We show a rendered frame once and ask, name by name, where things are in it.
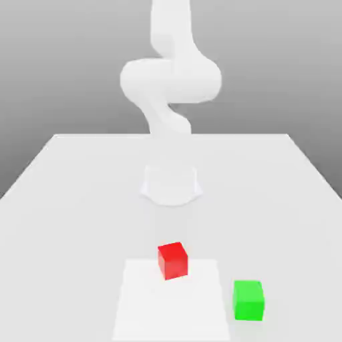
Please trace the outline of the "small red cube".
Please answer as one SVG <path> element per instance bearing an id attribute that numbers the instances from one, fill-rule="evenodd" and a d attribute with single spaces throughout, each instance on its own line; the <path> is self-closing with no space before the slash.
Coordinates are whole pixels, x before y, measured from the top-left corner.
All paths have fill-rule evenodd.
<path id="1" fill-rule="evenodd" d="M 188 274 L 188 255 L 181 242 L 158 246 L 158 265 L 164 279 L 170 280 Z"/>

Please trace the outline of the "small green cube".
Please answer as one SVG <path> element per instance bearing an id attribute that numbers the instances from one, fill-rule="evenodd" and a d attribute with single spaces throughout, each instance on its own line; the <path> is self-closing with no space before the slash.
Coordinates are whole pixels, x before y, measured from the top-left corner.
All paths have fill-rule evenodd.
<path id="1" fill-rule="evenodd" d="M 235 280 L 232 306 L 236 320 L 262 321 L 265 311 L 262 283 L 256 280 Z"/>

